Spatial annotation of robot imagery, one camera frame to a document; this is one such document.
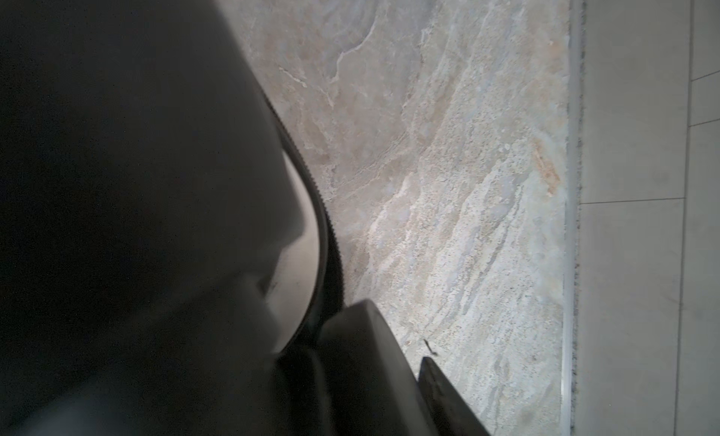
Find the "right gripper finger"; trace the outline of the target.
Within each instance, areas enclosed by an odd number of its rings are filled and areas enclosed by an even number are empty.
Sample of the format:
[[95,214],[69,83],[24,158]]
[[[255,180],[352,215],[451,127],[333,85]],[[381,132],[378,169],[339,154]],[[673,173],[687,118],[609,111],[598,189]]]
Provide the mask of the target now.
[[422,359],[418,385],[438,434],[489,436],[473,410],[431,357]]

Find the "black suitcase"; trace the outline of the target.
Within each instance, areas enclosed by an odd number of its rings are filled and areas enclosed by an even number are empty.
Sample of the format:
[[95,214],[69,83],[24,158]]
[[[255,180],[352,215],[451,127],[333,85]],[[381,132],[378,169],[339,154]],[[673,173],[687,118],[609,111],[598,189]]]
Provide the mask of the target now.
[[213,0],[1,0],[1,432],[437,432]]

